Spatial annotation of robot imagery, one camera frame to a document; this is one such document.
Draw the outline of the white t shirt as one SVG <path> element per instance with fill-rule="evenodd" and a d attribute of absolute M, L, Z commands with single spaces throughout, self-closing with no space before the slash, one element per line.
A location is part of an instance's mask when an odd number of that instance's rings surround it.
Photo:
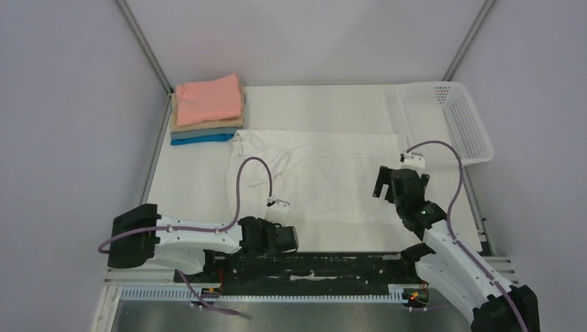
<path fill-rule="evenodd" d="M 239 130 L 230 141 L 231 212 L 264 214 L 269 187 L 301 222 L 391 223 L 391 205 L 372 197 L 381 166 L 397 168 L 407 139 L 397 134 Z"/>

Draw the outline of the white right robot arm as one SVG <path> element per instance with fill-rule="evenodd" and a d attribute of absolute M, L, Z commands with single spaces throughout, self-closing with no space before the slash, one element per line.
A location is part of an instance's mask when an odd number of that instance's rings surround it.
<path fill-rule="evenodd" d="M 515 286 L 470 249 L 448 214 L 425 198 L 429 176 L 413 169 L 379 168 L 373 197 L 392 203 L 420 243 L 401 251 L 400 274 L 436 288 L 472 331 L 540 331 L 539 304 L 526 285 Z"/>

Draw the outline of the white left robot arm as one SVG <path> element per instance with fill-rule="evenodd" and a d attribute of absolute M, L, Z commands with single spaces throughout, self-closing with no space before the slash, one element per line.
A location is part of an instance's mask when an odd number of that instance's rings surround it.
<path fill-rule="evenodd" d="M 204 223 L 160 214 L 153 203 L 117 216 L 110 239 L 98 247 L 108 256 L 109 268 L 151 264 L 193 275 L 200 282 L 210 282 L 217 274 L 217 264 L 206 257 L 207 252 L 273 255 L 297 249 L 296 229 L 268 218 L 246 216 L 226 225 Z"/>

